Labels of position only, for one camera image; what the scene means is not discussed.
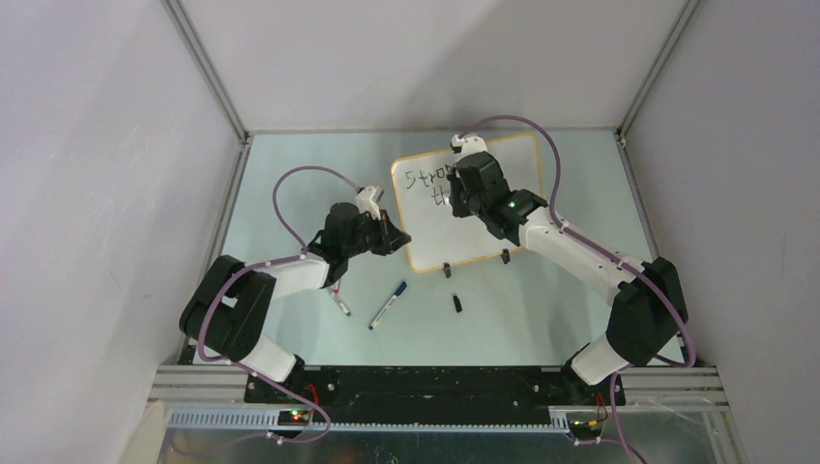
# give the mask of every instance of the light blue table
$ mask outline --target light blue table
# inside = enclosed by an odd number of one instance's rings
[[[519,131],[485,131],[485,137]],[[552,135],[563,162],[558,210],[592,237],[615,249],[650,257],[630,185],[611,132],[557,130]],[[332,167],[359,184],[385,188],[381,205],[398,219],[390,176],[401,157],[446,148],[450,132],[258,134],[240,185],[223,252],[247,262],[298,251],[278,223],[271,193],[287,170],[305,164]],[[542,153],[544,187],[552,185],[552,156]],[[354,192],[322,172],[300,172],[279,192],[280,208],[309,241],[330,206],[352,201]],[[407,290],[374,331],[373,315],[406,280]],[[453,294],[464,307],[455,312]],[[609,308],[579,280],[534,253],[415,274],[405,252],[350,261],[340,295],[350,305],[344,317],[325,291],[274,302],[265,333],[308,364],[511,365],[562,364],[603,333]],[[662,351],[681,358],[672,340]]]

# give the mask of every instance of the white wall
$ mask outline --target white wall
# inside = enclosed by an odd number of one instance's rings
[[[157,0],[0,3],[0,461],[116,462],[237,142]]]
[[[684,0],[186,1],[251,129],[614,128]]]
[[[817,462],[820,3],[706,2],[628,140],[752,462]]]

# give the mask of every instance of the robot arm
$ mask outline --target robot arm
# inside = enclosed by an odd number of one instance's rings
[[[583,347],[563,369],[574,388],[596,385],[629,364],[646,365],[678,331],[666,307],[624,269],[625,264],[657,285],[687,321],[680,281],[671,263],[663,258],[647,263],[618,251],[621,261],[610,261],[565,234],[570,224],[560,216],[560,223],[555,223],[543,198],[529,190],[510,190],[501,166],[480,137],[455,136],[451,148],[460,154],[448,175],[454,216],[476,216],[494,237],[551,259],[612,307],[606,333]]]
[[[333,285],[347,272],[350,258],[365,252],[388,255],[410,242],[387,212],[378,208],[383,190],[367,186],[355,205],[336,203],[325,217],[325,226],[300,256],[250,271],[225,294],[235,299],[221,302],[205,335],[205,346],[234,363],[242,363],[277,382],[286,382],[304,361],[262,333],[272,300],[305,290]],[[180,330],[196,338],[209,305],[221,287],[245,263],[223,255],[214,261],[180,318]]]

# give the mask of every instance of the purple cable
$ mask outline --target purple cable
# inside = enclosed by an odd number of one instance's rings
[[[296,231],[293,230],[293,228],[287,223],[287,221],[284,220],[284,217],[282,217],[281,212],[279,211],[279,205],[278,205],[278,202],[277,202],[277,193],[278,193],[278,190],[279,190],[279,186],[281,186],[282,181],[284,181],[286,178],[288,178],[292,174],[295,174],[299,171],[307,171],[307,170],[328,172],[328,173],[333,174],[336,177],[340,178],[342,181],[347,183],[347,185],[352,187],[354,190],[359,191],[361,189],[359,186],[356,185],[356,183],[354,183],[353,181],[351,181],[347,177],[343,176],[339,172],[334,171],[334,169],[331,169],[329,167],[324,167],[324,166],[299,166],[299,167],[295,167],[295,168],[287,171],[286,173],[284,173],[284,175],[282,175],[278,179],[276,185],[274,186],[274,193],[273,193],[274,210],[277,213],[277,218],[279,219],[279,222],[281,222],[281,224],[284,226],[285,229],[287,229],[287,231],[290,233],[290,235],[292,235],[299,242],[299,245],[302,246],[302,251],[305,251],[305,249],[308,247],[308,245],[305,243],[304,240],[302,240],[302,237],[300,237],[299,234],[297,234]],[[234,283],[236,283],[236,281],[239,280],[240,277],[244,276],[245,274],[247,274],[250,271],[253,271],[255,269],[260,269],[260,268],[267,268],[267,267],[270,267],[270,266],[274,266],[276,264],[291,263],[291,262],[294,262],[294,261],[298,261],[300,259],[301,259],[301,257],[299,255],[295,255],[295,256],[288,256],[288,257],[284,257],[284,258],[274,259],[274,260],[271,260],[271,261],[262,261],[262,262],[259,262],[259,263],[249,264],[249,265],[245,266],[244,268],[240,269],[239,271],[237,271],[234,275],[232,275],[224,283],[222,288],[219,290],[219,292],[217,292],[217,295],[214,297],[214,300],[211,302],[211,305],[208,306],[208,310],[205,312],[205,317],[202,320],[202,326],[199,328],[199,336],[196,340],[196,353],[199,355],[199,358],[202,359],[202,361],[214,362],[214,361],[219,361],[219,360],[223,359],[222,356],[208,356],[208,355],[205,354],[205,334],[208,332],[208,326],[211,325],[211,320],[214,318],[214,312],[216,312],[217,306],[219,306],[219,304],[222,301],[222,298],[228,292],[230,287]],[[319,415],[321,415],[322,418],[325,420],[325,428],[318,435],[310,437],[310,438],[305,438],[305,439],[300,439],[298,437],[297,438],[285,438],[285,437],[281,437],[279,435],[276,435],[273,432],[270,432],[270,434],[269,434],[269,432],[254,432],[254,433],[249,433],[247,435],[243,435],[243,436],[241,436],[241,437],[239,437],[235,440],[232,440],[228,443],[225,443],[225,444],[220,445],[220,446],[218,446],[216,448],[213,448],[213,449],[207,449],[205,451],[183,451],[181,449],[178,449],[176,447],[176,445],[174,444],[173,437],[172,437],[171,438],[171,449],[174,452],[177,452],[179,454],[182,454],[182,455],[188,456],[188,457],[204,457],[204,456],[207,456],[207,455],[210,455],[210,454],[214,454],[216,452],[220,452],[222,450],[227,450],[228,448],[230,448],[230,447],[232,447],[232,446],[234,446],[238,443],[244,442],[245,440],[249,440],[251,438],[273,438],[273,437],[277,437],[277,440],[281,443],[310,443],[310,442],[315,442],[317,440],[322,439],[325,435],[328,434],[328,432],[330,432],[331,427],[333,426],[333,422],[331,421],[331,418],[328,415],[327,411],[325,411],[323,408],[321,408],[318,404],[308,400],[307,398],[304,398],[303,396],[300,396],[300,395],[288,390],[287,388],[283,387],[278,382],[276,382],[275,380],[273,380],[270,377],[266,376],[265,374],[262,374],[261,372],[255,372],[253,369],[251,369],[250,367],[242,364],[241,362],[237,362],[236,365],[238,365],[240,368],[242,368],[244,371],[246,371],[250,375],[253,375],[257,378],[260,378],[260,379],[264,380],[265,382],[270,384],[273,388],[275,388],[275,389],[279,390],[280,392],[282,392],[282,393],[284,393],[284,394],[286,394],[286,395],[288,395],[288,396],[290,396],[290,397],[292,397],[292,398],[306,404],[311,409],[318,412]]]
[[[284,175],[282,175],[282,177],[279,178],[279,180],[277,181],[277,184],[274,186],[274,211],[276,211],[276,213],[277,213],[277,218],[279,219],[279,222],[281,222],[281,224],[284,226],[284,228],[287,229],[288,232],[290,232],[290,235],[292,235],[293,238],[296,239],[297,242],[299,242],[299,245],[302,246],[301,250],[305,251],[305,249],[308,247],[308,244],[306,244],[305,241],[302,240],[302,237],[300,237],[299,234],[297,234],[296,231],[293,230],[293,227],[288,225],[288,223],[284,220],[284,217],[282,217],[281,212],[279,211],[279,203],[277,201],[277,192],[279,191],[279,186],[281,186],[282,181],[284,181],[285,179],[290,177],[292,174],[296,174],[299,171],[324,171],[324,172],[328,172],[328,173],[333,174],[334,176],[340,178],[342,181],[347,183],[348,186],[352,187],[353,190],[355,190],[355,191],[359,191],[361,189],[361,187],[356,185],[356,183],[351,181],[350,179],[344,177],[339,172],[334,171],[330,167],[325,167],[325,166],[299,166],[299,167],[294,167],[293,169],[285,172]]]
[[[291,262],[294,262],[294,261],[299,261],[300,259],[301,259],[301,257],[299,255],[294,255],[294,256],[287,256],[287,257],[279,258],[279,259],[273,259],[273,260],[270,260],[270,261],[262,261],[262,262],[259,262],[259,263],[253,263],[253,264],[249,264],[249,265],[245,266],[244,268],[237,271],[234,275],[232,275],[224,283],[224,285],[219,290],[219,292],[217,292],[217,295],[214,297],[214,300],[211,302],[211,305],[208,306],[208,310],[205,312],[205,317],[202,320],[202,326],[199,328],[199,337],[196,340],[196,352],[199,355],[199,358],[201,358],[203,361],[207,361],[207,362],[219,361],[219,360],[222,359],[222,356],[208,356],[208,355],[205,354],[205,334],[208,332],[208,326],[211,324],[211,320],[214,318],[214,312],[217,310],[217,306],[221,303],[222,298],[228,292],[230,287],[237,280],[239,280],[240,277],[244,276],[248,272],[253,271],[255,269],[267,268],[267,267],[270,267],[270,266],[275,266],[277,264],[291,263]],[[262,374],[261,372],[255,372],[252,368],[242,364],[241,362],[237,362],[236,365],[241,367],[247,373],[249,373],[251,375],[254,375],[255,377],[258,377],[258,378],[264,380],[265,382],[267,382],[273,388],[279,390],[280,392],[282,392],[282,393],[284,393],[284,394],[286,394],[286,395],[288,395],[288,396],[290,396],[290,397],[304,403],[305,405],[307,405],[308,407],[310,407],[311,409],[313,409],[317,413],[319,413],[319,415],[321,415],[322,418],[324,418],[324,420],[325,420],[325,428],[318,435],[310,437],[310,438],[305,438],[305,439],[285,438],[285,437],[281,437],[281,436],[276,435],[276,434],[272,434],[270,438],[276,437],[278,441],[283,442],[283,443],[310,443],[310,442],[315,442],[316,440],[321,439],[322,437],[327,435],[328,432],[330,432],[331,427],[333,426],[333,423],[331,422],[331,418],[328,415],[328,413],[323,408],[321,408],[318,404],[308,400],[307,398],[304,398],[303,396],[300,396],[300,395],[288,390],[287,388],[283,387],[278,382],[274,381],[273,379],[266,376],[265,374]],[[216,447],[214,449],[208,449],[206,451],[196,452],[196,453],[188,454],[188,455],[198,455],[198,456],[209,455],[209,454],[212,454],[212,453],[219,452],[221,450],[225,450],[227,448],[230,448],[231,446],[233,446],[237,443],[243,442],[245,440],[248,440],[250,438],[257,438],[257,437],[268,437],[268,433],[267,432],[250,433],[248,435],[243,435],[242,437],[239,437],[238,439],[236,439],[232,442],[228,442],[227,444],[221,445],[221,446]],[[173,446],[173,441],[171,442],[171,444],[172,444],[172,447],[174,448],[174,450],[176,450],[177,452],[180,452],[178,449],[176,449],[176,447]]]
[[[576,440],[575,437],[572,434],[564,435],[564,436],[567,437],[573,443]],[[584,445],[584,446],[586,446],[586,445],[600,445],[601,443],[609,443],[609,444],[615,444],[615,445],[620,445],[621,444],[621,442],[619,442],[618,440],[612,440],[611,438],[601,438],[600,443],[596,440],[578,440],[578,444],[579,445]],[[637,449],[635,449],[633,447],[630,447],[630,452],[632,453],[632,455],[637,457],[638,460],[640,460],[642,464],[647,464],[646,458],[643,457],[641,455],[641,453],[638,452]]]
[[[513,116],[513,115],[509,115],[509,114],[499,114],[499,115],[496,115],[496,116],[490,116],[488,118],[484,118],[484,119],[480,120],[478,123],[476,123],[472,127],[470,127],[470,129],[465,130],[464,132],[462,132],[460,136],[463,137],[464,135],[477,130],[479,127],[482,127],[487,123],[491,123],[493,121],[501,121],[501,120],[517,121],[517,122],[520,122],[520,123],[524,123],[527,126],[530,126],[531,128],[538,131],[538,133],[540,133],[544,139],[546,139],[547,143],[549,144],[549,147],[552,149],[552,156],[553,156],[553,158],[555,158],[555,182],[552,184],[552,192],[549,193],[549,202],[548,202],[548,205],[547,205],[547,211],[549,211],[549,215],[552,218],[553,222],[555,224],[560,224],[562,221],[558,217],[558,214],[555,212],[555,198],[556,198],[556,196],[558,196],[558,186],[561,183],[561,157],[558,155],[558,147],[555,145],[555,141],[552,139],[552,137],[549,135],[549,133],[547,133],[546,130],[544,130],[541,126],[536,124],[534,121],[529,120],[527,118],[523,118],[521,116]],[[581,244],[585,245],[586,247],[589,247],[589,248],[593,249],[594,251],[596,251],[598,254],[605,257],[609,261],[623,267],[624,269],[627,270],[627,272],[629,272],[630,274],[632,274],[633,276],[638,278],[647,287],[649,287],[650,290],[652,290],[652,292],[655,294],[655,296],[657,296],[658,299],[660,300],[660,302],[663,303],[663,305],[666,307],[666,310],[669,311],[669,315],[672,316],[672,320],[675,321],[675,325],[678,326],[678,330],[680,331],[681,336],[684,339],[684,344],[687,348],[687,358],[688,359],[687,359],[686,362],[674,362],[674,361],[669,360],[668,358],[665,358],[663,356],[656,356],[656,358],[661,360],[661,361],[664,361],[666,363],[670,363],[672,365],[679,366],[679,367],[692,367],[692,366],[694,366],[695,356],[696,356],[695,355],[694,342],[692,341],[691,336],[689,336],[686,325],[684,324],[684,320],[678,314],[678,311],[675,310],[675,305],[673,305],[672,302],[670,302],[669,299],[666,298],[666,295],[663,294],[663,292],[658,288],[658,286],[655,285],[655,283],[652,282],[645,275],[641,274],[631,264],[629,264],[627,262],[622,262],[621,258],[617,254],[609,251],[608,249],[604,248],[603,246],[598,245],[593,240],[588,239],[587,237],[584,237],[583,234],[580,234],[579,232],[576,232],[576,231],[570,229],[569,227],[564,227],[563,233],[566,233],[570,237],[573,237],[576,241],[580,242]],[[615,420],[615,428],[618,430],[618,437],[620,439],[621,445],[624,447],[624,450],[626,451],[627,456],[630,457],[630,460],[634,461],[632,459],[632,454],[631,454],[631,451],[630,451],[630,450],[632,450],[632,447],[630,446],[629,443],[627,443],[627,438],[624,436],[624,431],[621,428],[621,421],[618,418],[618,411],[617,411],[617,408],[615,406],[615,384],[616,384],[616,381],[618,379],[619,374],[620,374],[620,372],[613,372],[612,376],[610,378],[610,381],[609,381],[609,401],[610,401],[610,407],[612,408],[612,419]]]

